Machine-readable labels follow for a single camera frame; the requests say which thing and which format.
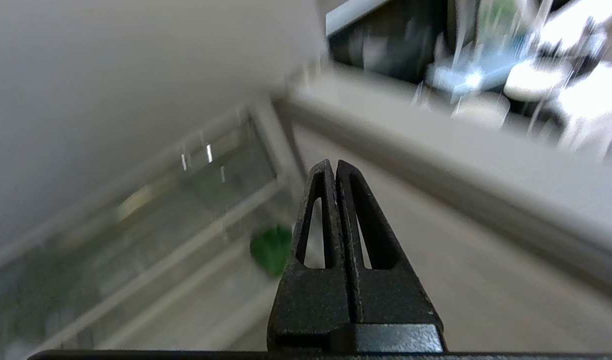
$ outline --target white wall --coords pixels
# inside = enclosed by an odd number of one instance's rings
[[[325,50],[311,0],[0,0],[0,249]]]

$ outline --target green object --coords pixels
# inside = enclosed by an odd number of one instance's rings
[[[269,274],[278,278],[286,266],[291,237],[290,228],[283,225],[255,233],[250,241],[250,255]]]

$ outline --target glass panel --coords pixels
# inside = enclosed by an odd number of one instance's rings
[[[275,178],[251,121],[208,144],[189,153],[185,171],[174,164],[0,269],[0,360],[28,355]],[[221,237],[184,264],[204,264],[227,244],[228,235]],[[167,281],[144,287],[130,308],[111,310],[62,346],[99,344],[195,270],[186,266],[165,272]]]

